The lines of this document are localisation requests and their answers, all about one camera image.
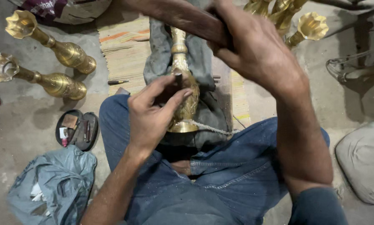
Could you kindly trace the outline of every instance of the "brass vase neck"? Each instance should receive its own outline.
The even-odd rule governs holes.
[[[39,72],[34,72],[19,66],[19,72],[13,77],[26,80],[30,83],[38,83],[41,80],[41,74]]]
[[[291,49],[294,46],[297,46],[300,42],[305,40],[300,32],[295,32],[291,37],[287,38],[285,43]]]
[[[183,30],[172,27],[173,46],[170,50],[173,55],[172,71],[180,69],[187,71],[188,64],[186,54],[188,53],[187,46],[185,45],[186,33]]]
[[[40,30],[38,27],[35,28],[34,32],[30,36],[31,38],[37,40],[42,45],[46,45],[49,42],[49,35],[44,33],[42,30]]]

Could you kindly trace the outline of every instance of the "rope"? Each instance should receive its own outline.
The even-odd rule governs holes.
[[[241,130],[233,130],[231,132],[227,132],[227,131],[219,130],[219,129],[216,129],[214,127],[202,124],[202,123],[195,122],[194,120],[182,120],[182,122],[187,122],[187,123],[190,123],[190,124],[194,124],[194,125],[197,125],[199,128],[202,128],[202,130],[210,130],[210,131],[213,131],[215,133],[219,133],[219,134],[223,134],[223,135],[234,135],[234,134],[237,134],[238,132],[241,131]]]

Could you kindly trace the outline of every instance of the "jeans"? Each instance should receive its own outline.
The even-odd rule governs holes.
[[[127,95],[114,95],[101,105],[99,120],[110,170],[120,161],[130,139]],[[276,150],[277,117],[250,125],[230,140],[190,158],[195,182],[172,169],[158,146],[142,166],[125,217],[132,220],[167,187],[191,184],[213,191],[242,224],[261,224],[264,214],[287,193]],[[327,145],[330,140],[322,129]]]

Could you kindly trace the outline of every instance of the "brass pieces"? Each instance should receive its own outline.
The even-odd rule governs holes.
[[[326,17],[319,16],[316,12],[309,12],[301,16],[298,21],[298,31],[287,38],[285,43],[289,48],[292,48],[305,39],[319,40],[326,35],[328,30]]]
[[[256,2],[251,3],[251,4],[249,2],[245,5],[244,11],[252,13],[252,14],[268,17],[269,16],[268,7],[271,1],[272,0],[257,0]]]
[[[167,131],[173,133],[192,132],[198,130],[199,127],[184,120],[194,119],[199,101],[199,87],[187,64],[186,53],[188,50],[185,45],[186,33],[175,27],[172,27],[171,30],[173,38],[173,46],[171,49],[173,64],[171,73],[182,76],[182,82],[180,82],[179,79],[178,85],[181,85],[181,88],[191,88],[193,93],[175,111]]]
[[[0,82],[20,78],[41,85],[51,96],[80,100],[87,94],[86,86],[62,73],[48,75],[30,71],[19,66],[18,60],[10,54],[0,53]]]
[[[280,36],[284,36],[291,26],[291,19],[293,16],[301,10],[301,7],[308,0],[295,0],[290,3],[284,11],[273,13],[269,19],[275,24],[277,32]]]
[[[76,68],[83,74],[90,74],[96,68],[94,58],[88,56],[80,46],[71,42],[59,42],[38,28],[35,16],[29,11],[16,10],[6,18],[6,31],[14,38],[31,37],[43,46],[52,49],[59,62],[71,68]]]
[[[293,1],[294,0],[276,0],[275,4],[273,5],[272,14],[283,12]]]

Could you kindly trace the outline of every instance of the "knee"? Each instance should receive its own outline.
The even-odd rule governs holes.
[[[105,99],[99,109],[99,120],[104,122],[123,113],[128,115],[127,100],[129,97],[129,95],[113,95]]]

